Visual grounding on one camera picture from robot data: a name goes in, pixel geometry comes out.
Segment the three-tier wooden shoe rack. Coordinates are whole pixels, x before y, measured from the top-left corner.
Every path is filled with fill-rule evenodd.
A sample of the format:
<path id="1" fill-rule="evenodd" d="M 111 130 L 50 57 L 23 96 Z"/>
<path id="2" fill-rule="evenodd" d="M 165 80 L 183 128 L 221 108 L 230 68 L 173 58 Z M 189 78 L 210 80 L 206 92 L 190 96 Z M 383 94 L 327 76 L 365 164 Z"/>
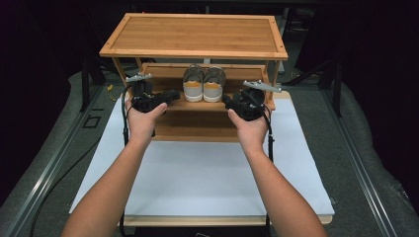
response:
<path id="1" fill-rule="evenodd" d="M 272 16 L 127 13 L 100 50 L 110 57 L 122 78 L 123 58 L 136 60 L 138 69 L 152 75 L 153 90 L 183 89 L 183 74 L 195 59 L 202 68 L 213 65 L 226 72 L 224 93 L 232 95 L 243 82 L 275 84 L 269 63 L 289 58 Z M 224 103 L 182 98 L 158 119 L 157 140 L 236 142 L 236 128 Z"/>

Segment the black metal stand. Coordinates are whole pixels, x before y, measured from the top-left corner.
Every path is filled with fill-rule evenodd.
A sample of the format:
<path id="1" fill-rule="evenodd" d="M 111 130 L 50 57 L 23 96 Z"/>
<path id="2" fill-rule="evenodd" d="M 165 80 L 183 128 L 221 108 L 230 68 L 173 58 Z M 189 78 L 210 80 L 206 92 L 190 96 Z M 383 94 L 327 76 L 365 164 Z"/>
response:
<path id="1" fill-rule="evenodd" d="M 90 80 L 93 80 L 97 85 L 104 85 L 106 82 L 98 57 L 89 56 L 84 59 L 82 63 L 81 80 L 82 105 L 80 111 L 84 112 L 90 104 Z"/>

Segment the white table mat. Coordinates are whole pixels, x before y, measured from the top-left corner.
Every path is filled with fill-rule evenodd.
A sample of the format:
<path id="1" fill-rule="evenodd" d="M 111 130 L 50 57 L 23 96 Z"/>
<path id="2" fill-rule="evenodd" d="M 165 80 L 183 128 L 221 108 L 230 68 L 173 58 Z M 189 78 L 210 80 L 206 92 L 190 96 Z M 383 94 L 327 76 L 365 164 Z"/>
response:
<path id="1" fill-rule="evenodd" d="M 277 99 L 275 104 L 275 165 L 316 214 L 334 215 L 293 102 Z M 265 214 L 251 169 L 237 142 L 151 142 L 126 204 L 127 216 Z"/>

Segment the person's left hand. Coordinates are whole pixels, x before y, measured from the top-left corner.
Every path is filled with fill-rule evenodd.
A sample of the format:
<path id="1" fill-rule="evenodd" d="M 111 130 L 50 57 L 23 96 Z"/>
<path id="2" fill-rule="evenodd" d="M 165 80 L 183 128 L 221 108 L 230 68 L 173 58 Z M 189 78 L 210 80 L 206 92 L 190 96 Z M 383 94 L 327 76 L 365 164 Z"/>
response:
<path id="1" fill-rule="evenodd" d="M 142 113 L 131 107 L 131 101 L 126 100 L 126 115 L 129 130 L 129 144 L 147 146 L 152 138 L 152 134 L 157 119 L 162 116 L 167 109 L 167 104 L 162 103 L 148 113 Z"/>

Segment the grey metal floor rail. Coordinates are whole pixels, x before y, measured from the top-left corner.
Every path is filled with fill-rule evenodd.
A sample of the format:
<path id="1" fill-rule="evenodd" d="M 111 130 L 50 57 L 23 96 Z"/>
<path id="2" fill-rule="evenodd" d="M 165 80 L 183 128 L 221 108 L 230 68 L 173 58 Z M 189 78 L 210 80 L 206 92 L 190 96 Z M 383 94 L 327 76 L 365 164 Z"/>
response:
<path id="1" fill-rule="evenodd" d="M 90 92 L 74 86 L 54 126 L 29 167 L 0 206 L 0 237 L 60 234 L 114 103 L 105 86 Z"/>
<path id="2" fill-rule="evenodd" d="M 354 173 L 357 177 L 358 183 L 363 191 L 367 200 L 370 210 L 377 223 L 382 237 L 398 237 L 394 226 L 382 204 L 381 198 L 377 193 L 377 189 L 371 180 L 371 177 L 362 161 L 362 158 L 355 146 L 355 143 L 349 133 L 349 130 L 344 123 L 343 119 L 338 116 L 336 109 L 333 107 L 332 93 L 328 90 L 321 91 L 323 100 L 335 121 L 337 128 L 344 140 L 345 146 L 350 155 L 350 163 L 353 167 Z"/>

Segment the person's right hand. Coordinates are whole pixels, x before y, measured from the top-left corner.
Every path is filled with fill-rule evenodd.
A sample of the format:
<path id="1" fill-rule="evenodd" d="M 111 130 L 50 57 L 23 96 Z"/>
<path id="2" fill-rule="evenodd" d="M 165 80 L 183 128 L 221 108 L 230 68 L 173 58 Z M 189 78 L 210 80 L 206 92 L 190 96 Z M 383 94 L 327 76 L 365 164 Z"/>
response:
<path id="1" fill-rule="evenodd" d="M 227 114 L 237 128 L 237 135 L 244 153 L 262 151 L 268 130 L 266 121 L 263 118 L 244 120 L 233 109 L 229 109 Z"/>

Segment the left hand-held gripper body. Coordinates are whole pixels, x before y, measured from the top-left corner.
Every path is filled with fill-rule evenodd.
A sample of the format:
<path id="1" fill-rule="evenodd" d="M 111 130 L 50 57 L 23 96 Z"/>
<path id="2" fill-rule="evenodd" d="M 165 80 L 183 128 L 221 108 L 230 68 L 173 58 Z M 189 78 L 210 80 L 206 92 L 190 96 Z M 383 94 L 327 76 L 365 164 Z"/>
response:
<path id="1" fill-rule="evenodd" d="M 151 78 L 152 75 L 150 73 L 139 73 L 126 78 L 126 82 L 131 86 L 132 107 L 139 112 L 151 112 L 157 106 L 166 102 L 163 93 L 154 94 L 152 92 L 153 85 L 150 82 Z"/>

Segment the beige sneaker with orange heel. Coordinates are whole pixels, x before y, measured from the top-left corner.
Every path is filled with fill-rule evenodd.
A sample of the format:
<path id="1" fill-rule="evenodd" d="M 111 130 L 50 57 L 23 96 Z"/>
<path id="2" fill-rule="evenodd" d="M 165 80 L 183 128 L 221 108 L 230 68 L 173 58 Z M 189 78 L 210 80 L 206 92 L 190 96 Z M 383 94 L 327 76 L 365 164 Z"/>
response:
<path id="1" fill-rule="evenodd" d="M 218 66 L 210 67 L 204 78 L 204 100 L 209 103 L 218 102 L 226 82 L 225 71 Z"/>
<path id="2" fill-rule="evenodd" d="M 199 102 L 204 95 L 203 81 L 205 72 L 198 64 L 191 64 L 183 76 L 183 90 L 188 102 Z"/>

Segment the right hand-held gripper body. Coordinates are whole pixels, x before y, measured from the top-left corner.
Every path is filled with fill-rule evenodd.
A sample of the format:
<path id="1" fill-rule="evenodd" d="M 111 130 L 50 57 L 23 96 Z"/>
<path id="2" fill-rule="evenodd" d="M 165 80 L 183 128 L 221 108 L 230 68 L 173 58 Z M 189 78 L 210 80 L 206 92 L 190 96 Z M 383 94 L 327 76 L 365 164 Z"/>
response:
<path id="1" fill-rule="evenodd" d="M 264 114 L 266 93 L 281 93 L 281 87 L 268 85 L 261 80 L 244 81 L 247 89 L 233 95 L 232 109 L 244 120 L 250 121 L 260 118 Z"/>

